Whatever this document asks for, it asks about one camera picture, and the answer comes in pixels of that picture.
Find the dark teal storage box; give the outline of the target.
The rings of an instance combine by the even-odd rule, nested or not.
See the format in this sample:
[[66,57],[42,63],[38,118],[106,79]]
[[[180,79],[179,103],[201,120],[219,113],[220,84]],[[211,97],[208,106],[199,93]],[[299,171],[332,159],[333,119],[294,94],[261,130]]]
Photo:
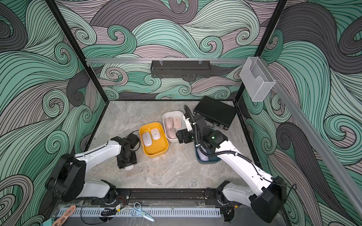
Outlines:
[[198,147],[195,147],[195,153],[196,153],[196,158],[197,161],[200,164],[215,164],[221,161],[221,159],[217,156],[206,156],[204,154],[202,154],[202,152],[200,151],[200,149]]

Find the pale lilac white mouse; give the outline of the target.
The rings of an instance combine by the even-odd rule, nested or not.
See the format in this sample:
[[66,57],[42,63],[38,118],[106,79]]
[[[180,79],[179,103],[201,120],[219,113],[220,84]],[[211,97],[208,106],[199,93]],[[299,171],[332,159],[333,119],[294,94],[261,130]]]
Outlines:
[[145,147],[149,147],[152,145],[152,137],[149,132],[145,132],[142,134],[142,141]]

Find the yellow storage box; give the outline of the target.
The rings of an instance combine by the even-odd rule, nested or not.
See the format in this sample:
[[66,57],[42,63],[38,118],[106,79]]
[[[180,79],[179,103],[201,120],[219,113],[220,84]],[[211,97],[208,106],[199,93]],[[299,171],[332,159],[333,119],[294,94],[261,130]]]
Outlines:
[[[145,147],[143,144],[143,141],[142,141],[142,134],[145,132],[150,133],[150,131],[154,128],[159,129],[159,131],[161,133],[161,138],[159,140],[152,139],[152,145],[149,147]],[[166,138],[164,129],[159,122],[152,122],[152,123],[143,125],[139,130],[139,134],[140,134],[141,146],[142,146],[143,152],[146,156],[148,156],[150,158],[156,158],[167,152],[167,150],[169,148],[169,143]]]

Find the peach mouse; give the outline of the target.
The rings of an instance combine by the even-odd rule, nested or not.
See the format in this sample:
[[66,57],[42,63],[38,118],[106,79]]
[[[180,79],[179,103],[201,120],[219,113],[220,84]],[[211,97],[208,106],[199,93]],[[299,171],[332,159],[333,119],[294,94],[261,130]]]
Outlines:
[[182,120],[179,116],[173,118],[173,127],[175,129],[180,129],[182,127]]

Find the purple slim mouse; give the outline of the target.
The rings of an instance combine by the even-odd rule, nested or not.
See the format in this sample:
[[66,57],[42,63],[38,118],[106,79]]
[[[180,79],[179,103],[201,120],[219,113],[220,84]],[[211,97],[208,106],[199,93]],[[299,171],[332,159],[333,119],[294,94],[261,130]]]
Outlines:
[[197,149],[197,153],[198,153],[200,161],[203,161],[203,162],[208,162],[209,161],[209,157],[204,155],[199,148]]

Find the pink rounded mouse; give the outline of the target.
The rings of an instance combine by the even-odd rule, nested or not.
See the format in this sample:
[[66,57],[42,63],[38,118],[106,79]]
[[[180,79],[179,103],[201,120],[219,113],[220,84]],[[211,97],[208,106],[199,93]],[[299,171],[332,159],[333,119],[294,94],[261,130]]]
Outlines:
[[166,129],[172,129],[173,128],[173,117],[166,117],[164,123],[165,123]]

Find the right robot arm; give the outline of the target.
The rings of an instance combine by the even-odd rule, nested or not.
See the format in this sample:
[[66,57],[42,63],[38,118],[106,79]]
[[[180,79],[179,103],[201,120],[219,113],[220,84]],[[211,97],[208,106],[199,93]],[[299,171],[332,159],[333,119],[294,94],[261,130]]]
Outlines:
[[247,183],[247,187],[226,183],[221,187],[222,197],[250,207],[261,220],[271,223],[287,199],[285,180],[257,167],[226,135],[209,127],[202,116],[185,115],[182,120],[186,128],[176,133],[179,143],[195,143],[202,154],[220,158]]

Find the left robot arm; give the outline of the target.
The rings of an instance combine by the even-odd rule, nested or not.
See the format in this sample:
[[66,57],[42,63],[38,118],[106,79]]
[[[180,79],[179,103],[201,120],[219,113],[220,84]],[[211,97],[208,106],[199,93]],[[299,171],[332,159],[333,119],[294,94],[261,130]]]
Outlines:
[[116,136],[107,143],[79,154],[64,154],[60,157],[45,183],[45,188],[63,202],[80,198],[98,198],[106,205],[115,203],[118,193],[115,185],[106,180],[86,180],[86,174],[95,166],[117,159],[120,169],[131,170],[137,163],[135,152],[140,148],[140,139],[130,133],[125,138]]

